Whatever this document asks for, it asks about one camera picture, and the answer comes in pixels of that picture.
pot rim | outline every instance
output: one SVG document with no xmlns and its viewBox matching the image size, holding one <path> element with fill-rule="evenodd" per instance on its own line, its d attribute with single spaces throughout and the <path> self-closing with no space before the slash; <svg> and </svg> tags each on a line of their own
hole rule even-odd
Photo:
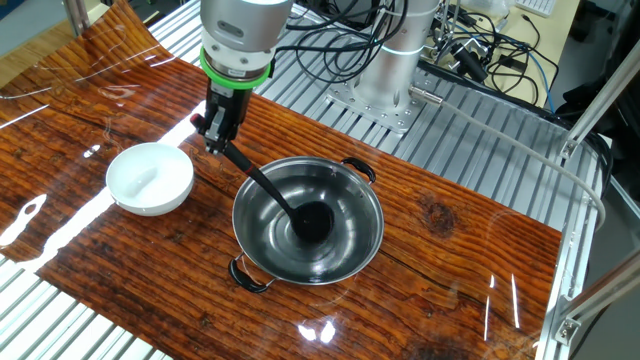
<svg viewBox="0 0 640 360">
<path fill-rule="evenodd" d="M 374 239 L 374 248 L 372 249 L 371 253 L 369 254 L 369 256 L 367 256 L 367 258 L 365 258 L 360 265 L 358 265 L 358 267 L 356 267 L 353 271 L 349 272 L 347 275 L 341 276 L 339 278 L 330 280 L 330 281 L 324 281 L 324 282 L 300 282 L 300 281 L 293 281 L 293 280 L 288 280 L 285 278 L 281 278 L 278 276 L 275 276 L 271 271 L 265 269 L 264 266 L 262 266 L 260 263 L 256 262 L 251 255 L 245 251 L 244 247 L 242 246 L 242 242 L 240 241 L 240 239 L 238 239 L 238 232 L 236 231 L 236 203 L 238 200 L 238 194 L 241 194 L 244 191 L 247 191 L 247 188 L 249 188 L 249 186 L 253 185 L 255 183 L 255 181 L 251 178 L 247 178 L 244 183 L 242 183 L 242 186 L 240 186 L 240 188 L 238 189 L 238 193 L 236 194 L 234 200 L 233 200 L 233 208 L 232 208 L 232 215 L 231 215 L 231 222 L 232 222 L 232 226 L 233 226 L 233 233 L 236 237 L 236 242 L 238 243 L 238 245 L 240 246 L 240 249 L 242 250 L 242 254 L 244 254 L 246 257 L 249 258 L 249 260 L 251 260 L 256 266 L 258 266 L 260 268 L 260 270 L 266 272 L 267 274 L 271 275 L 275 280 L 281 280 L 281 281 L 286 281 L 288 283 L 292 283 L 292 284 L 298 284 L 298 285 L 328 285 L 328 284 L 333 284 L 333 283 L 337 283 L 343 280 L 346 280 L 352 276 L 354 276 L 355 274 L 359 273 L 360 271 L 362 271 L 362 269 L 364 269 L 367 265 L 369 265 L 369 263 L 371 262 L 371 260 L 373 260 L 373 258 L 378 254 L 378 251 L 380 250 L 380 246 L 382 245 L 382 240 L 384 238 L 384 227 L 385 227 L 385 223 L 384 223 L 384 214 L 382 212 L 382 206 L 380 205 L 380 200 L 378 199 L 378 196 L 376 195 L 375 191 L 373 191 L 373 189 L 371 188 L 371 186 L 369 185 L 368 182 L 366 182 L 362 176 L 360 176 L 358 173 L 356 173 L 355 171 L 351 170 L 349 167 L 333 161 L 333 160 L 329 160 L 326 158 L 321 158 L 321 157 L 316 157 L 316 156 L 294 156 L 294 157 L 288 157 L 288 158 L 283 158 L 283 159 L 278 159 L 275 160 L 273 162 L 270 162 L 268 164 L 266 164 L 265 166 L 261 167 L 260 170 L 262 170 L 264 172 L 265 175 L 267 175 L 269 172 L 277 170 L 281 167 L 283 167 L 283 165 L 296 165 L 296 163 L 300 163 L 300 162 L 312 162 L 314 164 L 324 164 L 324 165 L 329 165 L 329 166 L 341 166 L 342 168 L 348 170 L 355 178 L 354 180 L 356 182 L 359 183 L 359 185 L 361 185 L 364 189 L 364 191 L 366 191 L 367 193 L 369 193 L 370 197 L 372 200 L 374 200 L 374 208 L 375 208 L 375 212 L 376 212 L 376 217 L 378 222 L 380 223 L 380 232 L 377 235 L 376 239 Z"/>
</svg>

metal frame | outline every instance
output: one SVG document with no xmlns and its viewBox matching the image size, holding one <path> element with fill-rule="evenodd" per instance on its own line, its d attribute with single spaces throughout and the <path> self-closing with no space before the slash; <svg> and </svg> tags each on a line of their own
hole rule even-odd
<svg viewBox="0 0 640 360">
<path fill-rule="evenodd" d="M 640 41 L 636 43 L 629 52 L 622 64 L 613 73 L 611 79 L 607 81 L 598 96 L 591 102 L 591 105 L 582 114 L 575 126 L 569 131 L 564 138 L 560 155 L 569 159 L 577 146 L 589 134 L 591 129 L 600 121 L 602 115 L 609 110 L 611 105 L 616 101 L 620 93 L 627 87 L 629 82 L 633 80 L 640 71 Z"/>
<path fill-rule="evenodd" d="M 559 306 L 565 310 L 561 318 L 563 320 L 555 334 L 556 341 L 569 346 L 582 322 L 594 317 L 638 285 L 640 285 L 640 249 L 574 299 L 563 298 Z"/>
<path fill-rule="evenodd" d="M 62 3 L 64 4 L 64 9 L 67 11 L 67 18 L 71 24 L 73 34 L 80 36 L 80 34 L 91 26 L 84 0 L 64 0 Z"/>
</svg>

metal base plate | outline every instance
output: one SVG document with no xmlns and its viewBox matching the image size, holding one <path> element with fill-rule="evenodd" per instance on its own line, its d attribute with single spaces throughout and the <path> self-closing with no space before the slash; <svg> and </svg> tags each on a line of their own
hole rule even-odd
<svg viewBox="0 0 640 360">
<path fill-rule="evenodd" d="M 327 98 L 336 105 L 398 134 L 404 134 L 411 129 L 425 105 L 421 101 L 411 100 L 406 108 L 398 108 L 395 111 L 378 109 L 358 100 L 349 83 L 330 86 L 327 89 Z"/>
</svg>

white bowl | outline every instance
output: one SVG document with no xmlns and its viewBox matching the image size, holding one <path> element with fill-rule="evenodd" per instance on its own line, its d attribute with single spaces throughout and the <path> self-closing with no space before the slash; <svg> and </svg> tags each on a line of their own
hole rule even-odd
<svg viewBox="0 0 640 360">
<path fill-rule="evenodd" d="M 158 143 L 123 151 L 109 165 L 107 188 L 118 206 L 157 216 L 182 204 L 193 187 L 193 164 L 182 150 Z"/>
</svg>

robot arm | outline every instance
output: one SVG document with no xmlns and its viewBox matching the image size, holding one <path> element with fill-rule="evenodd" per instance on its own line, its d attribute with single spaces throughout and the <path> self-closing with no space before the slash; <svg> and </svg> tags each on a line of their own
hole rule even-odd
<svg viewBox="0 0 640 360">
<path fill-rule="evenodd" d="M 207 151 L 223 152 L 235 139 L 253 88 L 271 72 L 271 61 L 293 0 L 202 0 L 200 64 L 209 76 L 206 112 L 192 123 Z"/>
</svg>

